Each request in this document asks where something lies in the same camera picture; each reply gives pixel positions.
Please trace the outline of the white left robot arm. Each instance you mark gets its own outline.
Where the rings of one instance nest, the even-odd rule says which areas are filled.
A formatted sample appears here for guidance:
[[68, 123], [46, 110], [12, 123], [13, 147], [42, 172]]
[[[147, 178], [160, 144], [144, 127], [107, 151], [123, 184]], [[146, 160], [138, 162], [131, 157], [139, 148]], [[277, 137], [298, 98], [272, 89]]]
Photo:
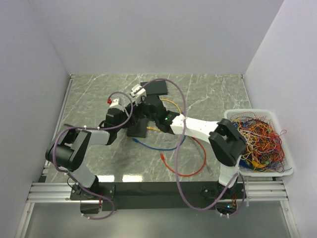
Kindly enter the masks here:
[[118, 132], [135, 125], [137, 118], [135, 103], [125, 108], [111, 106], [97, 128], [75, 127], [64, 124], [58, 135], [46, 150], [45, 159], [59, 172], [66, 173], [75, 182], [82, 185], [82, 193], [88, 199], [99, 195], [99, 179], [84, 164], [87, 148], [93, 145], [111, 145]]

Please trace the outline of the black TP-Link network switch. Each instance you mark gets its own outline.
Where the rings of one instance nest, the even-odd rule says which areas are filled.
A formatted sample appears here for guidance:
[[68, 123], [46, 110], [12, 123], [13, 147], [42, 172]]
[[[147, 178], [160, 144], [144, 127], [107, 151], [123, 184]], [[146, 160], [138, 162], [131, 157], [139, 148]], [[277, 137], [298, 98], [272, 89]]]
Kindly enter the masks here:
[[127, 129], [128, 137], [146, 138], [148, 119], [144, 118]]

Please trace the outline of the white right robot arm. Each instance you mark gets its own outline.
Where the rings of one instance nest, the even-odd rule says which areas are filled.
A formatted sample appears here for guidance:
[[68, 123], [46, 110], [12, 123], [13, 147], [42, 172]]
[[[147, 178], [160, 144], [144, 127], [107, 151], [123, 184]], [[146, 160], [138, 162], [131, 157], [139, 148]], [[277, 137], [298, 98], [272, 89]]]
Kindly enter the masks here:
[[246, 140], [228, 120], [205, 121], [167, 110], [158, 96], [141, 96], [134, 102], [134, 113], [153, 121], [164, 132], [179, 135], [179, 141], [194, 137], [211, 145], [220, 162], [218, 193], [229, 198], [235, 192], [238, 164], [246, 148]]

